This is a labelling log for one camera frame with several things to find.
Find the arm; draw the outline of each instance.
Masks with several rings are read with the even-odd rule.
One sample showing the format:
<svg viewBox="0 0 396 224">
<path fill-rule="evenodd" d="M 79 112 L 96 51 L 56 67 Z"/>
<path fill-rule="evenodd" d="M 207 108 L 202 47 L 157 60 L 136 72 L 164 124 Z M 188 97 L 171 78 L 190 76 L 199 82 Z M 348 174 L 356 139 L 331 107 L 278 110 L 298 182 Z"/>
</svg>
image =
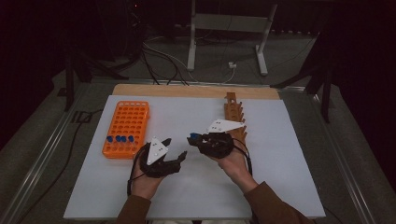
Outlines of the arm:
<svg viewBox="0 0 396 224">
<path fill-rule="evenodd" d="M 134 178 L 143 174 L 140 170 L 139 161 L 136 162 L 134 170 Z M 117 224 L 145 224 L 146 215 L 151 205 L 151 198 L 154 196 L 157 188 L 163 181 L 164 177 L 151 178 L 146 175 L 138 177 L 132 182 L 132 194 L 122 207 L 119 216 L 117 217 Z"/>
<path fill-rule="evenodd" d="M 259 185 L 248 172 L 245 157 L 241 152 L 233 150 L 223 159 L 212 159 L 242 190 L 260 223 L 313 223 L 299 211 L 282 202 L 265 182 Z"/>
</svg>

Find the white tabletop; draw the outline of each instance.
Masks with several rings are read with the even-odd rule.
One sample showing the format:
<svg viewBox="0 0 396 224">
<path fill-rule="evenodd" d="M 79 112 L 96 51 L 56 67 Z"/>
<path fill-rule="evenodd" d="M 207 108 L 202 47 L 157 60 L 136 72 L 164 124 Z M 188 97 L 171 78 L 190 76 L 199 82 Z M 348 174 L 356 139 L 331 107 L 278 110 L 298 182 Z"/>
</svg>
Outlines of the white tabletop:
<svg viewBox="0 0 396 224">
<path fill-rule="evenodd" d="M 250 218 L 242 192 L 214 161 L 187 142 L 190 133 L 205 133 L 213 120 L 224 118 L 224 99 L 117 95 L 108 97 L 64 218 L 115 218 L 127 199 L 126 186 L 133 161 L 110 160 L 102 154 L 116 103 L 121 100 L 148 101 L 146 141 L 153 136 L 160 140 L 172 138 L 166 161 L 188 151 L 180 172 L 161 183 L 152 199 L 148 219 Z M 254 178 L 266 181 L 283 201 L 305 216 L 324 217 L 283 101 L 238 101 L 243 102 Z"/>
</svg>

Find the white metal frame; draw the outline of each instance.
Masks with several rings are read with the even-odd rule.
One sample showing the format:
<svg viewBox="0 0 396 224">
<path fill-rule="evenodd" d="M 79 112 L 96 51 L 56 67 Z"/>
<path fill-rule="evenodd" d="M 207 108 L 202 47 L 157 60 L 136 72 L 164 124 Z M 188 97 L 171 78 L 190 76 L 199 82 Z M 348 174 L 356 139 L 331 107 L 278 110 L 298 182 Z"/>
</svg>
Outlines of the white metal frame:
<svg viewBox="0 0 396 224">
<path fill-rule="evenodd" d="M 260 45 L 256 46 L 256 55 L 261 75 L 266 76 L 268 74 L 262 51 L 264 49 L 265 42 L 267 41 L 268 34 L 270 33 L 272 21 L 276 12 L 276 4 L 271 6 L 271 11 L 268 17 L 262 18 L 196 13 L 195 0 L 191 1 L 191 37 L 189 59 L 187 62 L 187 69 L 190 72 L 194 70 L 195 64 L 195 30 L 210 29 L 262 33 L 262 42 Z"/>
</svg>

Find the gray carpet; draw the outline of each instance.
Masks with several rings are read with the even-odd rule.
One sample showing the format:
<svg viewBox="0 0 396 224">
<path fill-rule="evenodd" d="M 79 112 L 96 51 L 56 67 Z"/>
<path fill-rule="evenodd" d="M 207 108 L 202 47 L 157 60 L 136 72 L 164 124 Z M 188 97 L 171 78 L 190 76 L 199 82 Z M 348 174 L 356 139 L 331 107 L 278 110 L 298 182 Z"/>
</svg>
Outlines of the gray carpet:
<svg viewBox="0 0 396 224">
<path fill-rule="evenodd" d="M 197 50 L 195 71 L 191 73 L 200 82 L 221 83 L 231 73 L 228 62 L 236 62 L 231 84 L 268 85 L 274 84 L 298 73 L 304 58 L 314 43 L 309 36 L 270 35 L 264 49 L 270 73 L 259 75 L 253 46 L 260 39 L 250 36 L 234 44 L 200 46 Z M 171 54 L 183 63 L 187 62 L 189 39 L 177 38 L 175 42 L 155 38 L 147 44 L 154 49 Z M 156 57 L 148 56 L 153 69 L 165 77 L 173 75 L 172 64 Z M 193 83 L 192 78 L 179 63 L 183 77 Z M 125 83 L 147 82 L 149 72 L 141 62 L 121 72 L 129 77 Z M 293 84 L 304 86 L 307 79 Z M 0 152 L 0 211 L 6 211 L 22 180 L 33 165 L 35 158 L 46 145 L 57 122 L 64 115 L 65 99 L 57 97 L 57 91 L 64 86 L 64 73 L 54 78 L 55 90 L 40 105 L 37 111 L 24 123 L 11 141 Z M 105 106 L 106 97 L 111 94 L 118 81 L 97 74 L 91 84 L 80 84 L 82 97 L 74 111 L 94 111 Z M 356 178 L 361 193 L 373 214 L 376 223 L 396 223 L 396 197 L 386 178 L 379 169 L 370 148 L 347 110 L 339 91 L 332 88 L 331 124 L 324 124 L 312 103 L 312 97 L 299 91 L 282 91 L 281 98 L 290 112 L 290 119 L 302 146 L 308 167 L 314 178 L 319 197 L 328 209 L 327 216 L 317 219 L 318 224 L 362 223 L 359 209 L 354 204 L 350 189 L 340 172 L 337 158 L 334 157 L 332 139 L 326 130 L 333 133 L 337 145 L 343 149 L 347 164 Z M 74 221 L 63 219 L 64 210 L 77 180 L 79 169 L 92 140 L 100 118 L 100 113 L 92 121 L 83 124 L 78 131 L 73 154 L 63 175 L 51 188 L 43 200 L 26 216 L 22 223 L 105 223 L 103 220 Z M 33 190 L 23 212 L 43 193 L 64 166 L 74 132 L 78 124 L 69 123 L 51 159 Z"/>
</svg>

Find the brown jacket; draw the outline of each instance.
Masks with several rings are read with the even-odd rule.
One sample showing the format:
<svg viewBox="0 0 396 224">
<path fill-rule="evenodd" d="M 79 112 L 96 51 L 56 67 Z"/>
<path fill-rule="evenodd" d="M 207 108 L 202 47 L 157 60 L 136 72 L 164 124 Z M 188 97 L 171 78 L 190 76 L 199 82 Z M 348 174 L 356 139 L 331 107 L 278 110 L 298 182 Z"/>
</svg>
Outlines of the brown jacket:
<svg viewBox="0 0 396 224">
<path fill-rule="evenodd" d="M 246 193 L 245 198 L 260 223 L 314 223 L 290 205 L 282 202 L 265 182 Z M 134 195 L 130 196 L 122 207 L 116 223 L 145 224 L 150 205 L 150 200 Z"/>
</svg>

